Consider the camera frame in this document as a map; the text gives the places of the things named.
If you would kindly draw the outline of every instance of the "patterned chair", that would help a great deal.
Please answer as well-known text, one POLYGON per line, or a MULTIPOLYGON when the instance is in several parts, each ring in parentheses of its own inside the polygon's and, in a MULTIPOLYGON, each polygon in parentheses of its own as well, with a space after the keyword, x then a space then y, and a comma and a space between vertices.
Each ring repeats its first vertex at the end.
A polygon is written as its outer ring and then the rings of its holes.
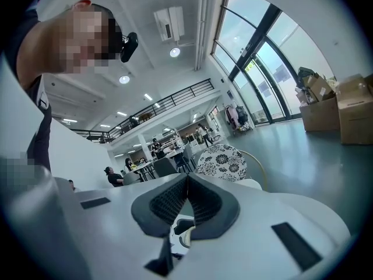
POLYGON ((245 179, 247 164, 243 153, 253 158, 261 167, 266 188, 267 179, 261 163, 250 153, 227 144, 215 144, 207 148, 198 160, 195 173, 233 182, 237 181, 238 184, 261 189, 261 186, 255 180, 245 179))

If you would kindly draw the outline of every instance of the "woman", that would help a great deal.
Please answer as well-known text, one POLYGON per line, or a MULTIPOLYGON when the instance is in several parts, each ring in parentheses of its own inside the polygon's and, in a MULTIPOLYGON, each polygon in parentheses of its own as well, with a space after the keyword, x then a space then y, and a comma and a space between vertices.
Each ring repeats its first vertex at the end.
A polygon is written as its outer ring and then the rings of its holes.
MULTIPOLYGON (((125 173, 130 173, 133 169, 135 169, 137 167, 135 164, 132 164, 132 161, 129 157, 126 158, 125 163, 126 163, 126 165, 124 167, 125 173)), ((143 182, 141 174, 138 171, 135 171, 134 173, 138 174, 140 176, 141 182, 143 182)))
POLYGON ((111 167, 106 167, 104 171, 106 172, 107 180, 114 187, 120 187, 123 185, 123 177, 120 174, 114 173, 111 167))
POLYGON ((164 151, 162 150, 161 143, 157 142, 156 138, 153 138, 152 150, 156 153, 157 159, 162 159, 166 156, 164 151))
POLYGON ((208 141, 211 143, 211 145, 213 145, 212 141, 209 138, 209 134, 206 132, 207 128, 202 124, 198 124, 198 126, 199 126, 198 133, 202 136, 203 139, 205 139, 206 146, 209 147, 207 145, 208 141))

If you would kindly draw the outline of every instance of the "hair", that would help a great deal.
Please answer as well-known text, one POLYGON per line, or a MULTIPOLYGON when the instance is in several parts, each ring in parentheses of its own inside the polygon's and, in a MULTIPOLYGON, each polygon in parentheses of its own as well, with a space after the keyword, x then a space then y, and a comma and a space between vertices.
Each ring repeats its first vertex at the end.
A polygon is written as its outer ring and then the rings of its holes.
POLYGON ((130 165, 128 164, 129 161, 131 161, 131 159, 128 157, 128 158, 126 158, 125 163, 126 163, 126 167, 128 168, 128 170, 131 171, 132 169, 131 169, 130 165))

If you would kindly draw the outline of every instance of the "glass window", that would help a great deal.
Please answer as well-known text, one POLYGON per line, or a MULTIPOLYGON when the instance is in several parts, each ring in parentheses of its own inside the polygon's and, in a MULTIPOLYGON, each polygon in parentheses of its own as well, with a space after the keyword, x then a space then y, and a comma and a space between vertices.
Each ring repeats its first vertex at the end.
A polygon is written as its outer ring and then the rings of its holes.
POLYGON ((268 36, 284 53, 296 72, 299 67, 306 67, 326 78, 334 75, 317 45, 285 13, 282 13, 276 20, 268 36))
POLYGON ((300 113, 300 102, 294 90, 296 86, 295 80, 274 49, 271 48, 268 43, 264 43, 258 51, 257 56, 262 60, 267 70, 273 76, 277 87, 284 97, 290 114, 300 113))
POLYGON ((221 64, 223 64, 229 74, 234 68, 233 60, 227 55, 227 53, 224 52, 224 50, 219 45, 216 46, 215 56, 217 57, 217 59, 219 59, 221 64))
POLYGON ((269 3, 265 0, 229 0, 227 5, 229 9, 243 16, 255 26, 259 25, 268 6, 269 3))
POLYGON ((254 31, 244 20, 226 11, 218 41, 237 61, 241 56, 241 49, 246 47, 254 31))
POLYGON ((259 124, 268 122, 267 116, 255 91, 242 72, 239 72, 237 77, 235 77, 234 83, 236 84, 242 99, 249 108, 254 123, 259 124))
POLYGON ((280 107, 280 103, 275 95, 273 88, 270 83, 265 78, 263 72, 259 69, 255 61, 251 61, 245 69, 252 79, 255 86, 258 88, 261 96, 264 99, 264 102, 267 105, 267 108, 270 112, 270 115, 273 119, 283 118, 284 114, 280 107))

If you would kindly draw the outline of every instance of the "black shirt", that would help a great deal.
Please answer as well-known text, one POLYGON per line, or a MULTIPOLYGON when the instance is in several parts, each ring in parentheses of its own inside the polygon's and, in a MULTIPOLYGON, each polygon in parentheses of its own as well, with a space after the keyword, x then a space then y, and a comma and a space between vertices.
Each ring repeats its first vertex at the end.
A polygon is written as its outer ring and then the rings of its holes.
POLYGON ((109 175, 107 176, 107 180, 108 180, 109 183, 111 183, 114 187, 120 187, 120 186, 123 185, 123 183, 119 183, 119 182, 117 182, 118 179, 122 180, 123 177, 122 177, 120 174, 116 174, 116 173, 109 174, 109 175))
MULTIPOLYGON (((37 12, 35 9, 28 10, 24 13, 20 25, 13 32, 12 36, 8 41, 8 45, 5 47, 5 56, 8 60, 10 69, 17 75, 17 55, 19 47, 27 33, 39 22, 37 17, 37 12)), ((43 112, 44 118, 38 129, 38 133, 35 134, 30 146, 27 150, 27 157, 29 159, 34 159, 35 165, 43 165, 49 171, 51 170, 49 162, 49 137, 51 131, 51 121, 52 121, 52 109, 49 102, 46 100, 46 95, 44 93, 44 99, 40 98, 40 91, 44 90, 44 87, 40 86, 41 76, 35 79, 31 88, 26 90, 26 93, 36 104, 36 106, 43 112)))

